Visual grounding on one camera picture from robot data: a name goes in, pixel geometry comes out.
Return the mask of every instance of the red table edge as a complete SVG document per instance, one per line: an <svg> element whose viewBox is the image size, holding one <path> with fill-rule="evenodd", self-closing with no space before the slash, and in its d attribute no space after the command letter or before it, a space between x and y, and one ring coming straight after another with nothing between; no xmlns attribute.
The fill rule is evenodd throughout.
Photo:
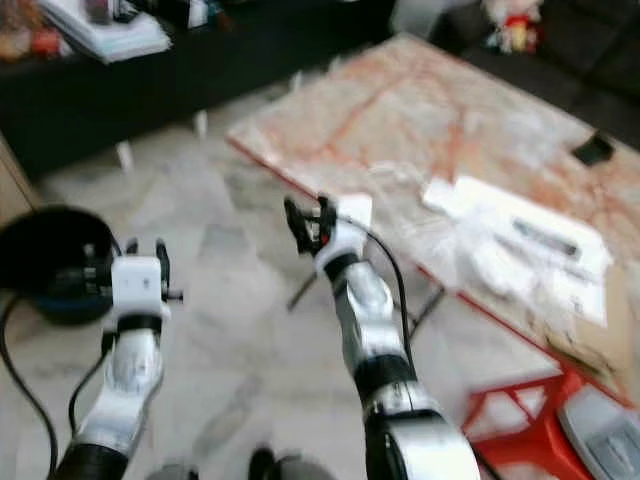
<svg viewBox="0 0 640 480"><path fill-rule="evenodd" d="M248 158L250 158L254 162L262 165L265 169L267 169L269 172L274 174L280 180L284 181L286 184L291 186L293 189L299 191L300 193L306 195L307 197L309 197L311 199L315 199L317 197L317 194L319 192L312 192L311 190L308 190L306 187L300 185L299 183L297 183L292 178L287 177L283 172L281 172L279 170L276 170L273 167L273 165L269 164L266 160L264 160L264 158L262 158L262 156L260 156L259 154L256 154L255 152L253 152L249 148L245 147L242 143L240 143L239 140L237 140L233 136L231 136L230 133L227 133L225 138L226 138L227 142L233 148L235 148L236 150L238 150L242 154L246 155ZM416 262L411 260L411 259L408 259L407 261L410 261L411 263L413 263L416 266L416 268L423 275L425 275L427 278L429 278L429 280L431 280L432 282L434 282L438 286L442 286L442 283L431 272L429 272L425 267L423 267L422 265L417 265ZM622 396L621 394L618 394L617 392L614 392L610 388L606 387L605 385L600 383L597 379L593 378L592 375L590 375L590 374L588 374L586 372L583 372L582 369L580 369L577 365L573 364L569 359L567 359L562 354L560 354L558 352L555 352L554 350L551 350L549 348L546 348L546 347L538 344L533 339L529 338L527 335L525 335L524 333L520 332L514 326L509 324L506 320L501 319L495 313L491 312L487 307L485 307L485 306L481 305L480 303L478 303L469 294L467 294L465 292L462 292L462 291L457 291L455 293L455 296L457 298L459 298L460 300L462 300L464 303L466 303L469 307L471 307L471 309L481 312L484 316L489 317L494 322L496 322L498 325L506 328L513 335L515 335L516 337L520 338L520 340L524 341L525 343L528 343L529 345L534 347L536 350L538 350L538 351L544 353L545 355L551 357L553 360L558 362L558 365L560 366L560 370L575 372L578 376L580 376L582 379L584 379L585 383L587 383L589 385L592 385L593 387L597 388L598 390L600 390L604 394L606 394L609 397L613 398L615 401L617 401L621 405L623 405L625 407L635 408L635 405L633 404L632 401L630 401L626 397Z"/></svg>

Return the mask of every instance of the red stool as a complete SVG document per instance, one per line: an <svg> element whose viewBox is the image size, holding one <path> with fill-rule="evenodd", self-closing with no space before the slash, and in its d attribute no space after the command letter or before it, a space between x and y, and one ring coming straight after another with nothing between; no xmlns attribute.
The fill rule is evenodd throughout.
<svg viewBox="0 0 640 480"><path fill-rule="evenodd" d="M591 382L578 372L563 369L557 376L474 392L470 396L471 408L462 428L467 432L480 418L490 397L502 394L524 413L527 425L515 433L493 432L478 441L471 438L475 448L489 463L496 467L526 463L536 465L560 480L593 480L556 416L567 400L588 383ZM544 392L542 408L537 415L519 396L531 389Z"/></svg>

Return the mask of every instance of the black sofa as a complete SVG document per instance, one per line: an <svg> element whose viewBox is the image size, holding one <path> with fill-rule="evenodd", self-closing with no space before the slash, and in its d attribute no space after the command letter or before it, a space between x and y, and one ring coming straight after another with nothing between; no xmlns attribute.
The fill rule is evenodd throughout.
<svg viewBox="0 0 640 480"><path fill-rule="evenodd" d="M339 52L388 38L394 0L255 0L232 32L172 29L171 50L0 65L0 131L31 179Z"/></svg>
<svg viewBox="0 0 640 480"><path fill-rule="evenodd" d="M546 0L541 15L535 55L486 49L479 1L445 11L429 41L640 149L637 0Z"/></svg>

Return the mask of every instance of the wooden cabinet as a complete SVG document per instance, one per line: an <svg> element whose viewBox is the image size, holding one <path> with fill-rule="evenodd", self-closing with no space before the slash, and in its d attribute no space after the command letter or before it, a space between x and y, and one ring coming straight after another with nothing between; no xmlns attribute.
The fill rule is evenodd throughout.
<svg viewBox="0 0 640 480"><path fill-rule="evenodd" d="M37 196L0 135L0 226L37 204Z"/></svg>

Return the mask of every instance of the marble floor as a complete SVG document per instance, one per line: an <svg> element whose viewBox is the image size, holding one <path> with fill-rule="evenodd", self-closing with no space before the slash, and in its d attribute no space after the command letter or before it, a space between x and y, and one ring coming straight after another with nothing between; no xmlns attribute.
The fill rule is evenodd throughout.
<svg viewBox="0 0 640 480"><path fill-rule="evenodd" d="M273 86L208 112L204 140L186 123L133 139L128 176L105 152L38 185L49 201L99 213L122 241L137 236L142 250L163 237L172 283L185 289L163 332L164 384L127 479L176 459L195 462L203 479L241 479L250 451L266 441L306 452L340 479L365 478L360 404L327 283L317 282L293 314L285 309L311 269L282 212L292 192L223 138L232 122L285 90ZM403 270L415 311L432 286L409 265ZM99 325L61 329L36 320L12 328L15 362L64 446L67 399L98 353ZM470 389L553 367L453 297L422 326L414 351L421 380L455 422ZM97 384L82 394L80 415ZM42 479L48 452L41 424L1 369L0 478Z"/></svg>

